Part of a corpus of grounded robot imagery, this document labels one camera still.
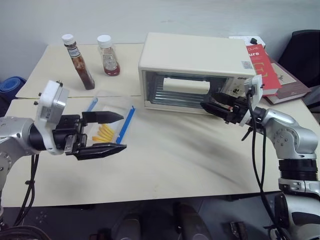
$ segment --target table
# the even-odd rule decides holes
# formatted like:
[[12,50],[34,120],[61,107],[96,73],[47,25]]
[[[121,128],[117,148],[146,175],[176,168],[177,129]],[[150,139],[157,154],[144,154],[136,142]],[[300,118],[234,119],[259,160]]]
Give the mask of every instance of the table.
[[[69,98],[64,114],[78,114],[91,98]],[[33,118],[32,99],[13,100],[7,116]],[[257,193],[247,127],[225,124],[211,115],[144,109],[133,97],[136,112],[126,133],[124,151],[100,159],[77,161],[74,156],[40,154],[35,176],[34,206],[97,204],[121,201]],[[269,108],[265,100],[260,107]],[[320,136],[320,127],[301,100],[275,109],[292,115]],[[257,135],[256,144],[262,145]],[[257,167],[261,153],[257,147]],[[320,156],[320,147],[316,153]],[[266,145],[264,189],[277,191],[278,159]],[[18,160],[2,192],[4,207],[19,207],[30,178],[30,157]]]
[[85,89],[65,46],[49,45],[16,97],[38,98],[48,80],[61,80],[63,86],[70,90],[69,97],[93,97],[99,90],[112,90],[130,96],[140,95],[138,63],[143,44],[115,44],[120,74],[112,77],[104,72],[97,45],[78,47],[95,81],[95,89]]

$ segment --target cream toaster oven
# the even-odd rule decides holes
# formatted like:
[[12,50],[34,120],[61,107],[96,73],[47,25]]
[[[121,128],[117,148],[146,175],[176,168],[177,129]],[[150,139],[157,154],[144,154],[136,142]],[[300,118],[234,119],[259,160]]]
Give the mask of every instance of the cream toaster oven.
[[144,106],[205,113],[212,93],[244,95],[244,81],[256,75],[241,39],[150,32],[140,57]]

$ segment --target toaster oven glass door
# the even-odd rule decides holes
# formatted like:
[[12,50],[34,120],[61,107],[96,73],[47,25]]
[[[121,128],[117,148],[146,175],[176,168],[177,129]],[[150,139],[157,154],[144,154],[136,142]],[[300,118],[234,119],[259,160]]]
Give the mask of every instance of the toaster oven glass door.
[[[212,93],[223,92],[233,80],[233,77],[174,72],[144,71],[143,74],[145,79],[146,101],[150,101],[152,104],[197,109],[202,108],[200,105],[201,102],[215,102],[212,98]],[[209,91],[206,94],[196,94],[164,90],[164,80],[166,78],[185,81],[206,81],[209,82]]]

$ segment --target book cover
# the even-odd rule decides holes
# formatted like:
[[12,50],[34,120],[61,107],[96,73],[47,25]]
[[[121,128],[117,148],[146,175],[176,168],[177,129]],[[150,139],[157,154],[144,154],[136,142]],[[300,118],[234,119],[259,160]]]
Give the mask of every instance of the book cover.
[[262,75],[263,95],[272,95],[281,88],[277,74],[275,73],[269,56],[266,54],[261,44],[247,46],[247,51],[251,58],[256,74]]
[[281,103],[284,101],[301,98],[311,90],[299,81],[295,76],[288,72],[283,66],[270,58],[273,67],[282,88],[280,88],[275,96],[267,96],[273,103]]

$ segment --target sauce bottle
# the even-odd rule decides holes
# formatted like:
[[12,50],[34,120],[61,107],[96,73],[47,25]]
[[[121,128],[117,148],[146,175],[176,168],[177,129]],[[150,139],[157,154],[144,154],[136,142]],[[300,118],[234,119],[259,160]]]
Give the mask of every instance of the sauce bottle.
[[109,35],[100,35],[97,37],[101,60],[104,72],[109,76],[117,76],[120,73],[120,66],[112,48],[111,37]]
[[86,90],[91,90],[95,88],[95,81],[93,80],[90,72],[86,67],[86,63],[84,58],[82,57],[79,49],[77,47],[77,43],[74,40],[74,36],[72,34],[65,34],[62,36],[62,40],[64,45],[66,46],[75,70],[78,72],[83,85]]

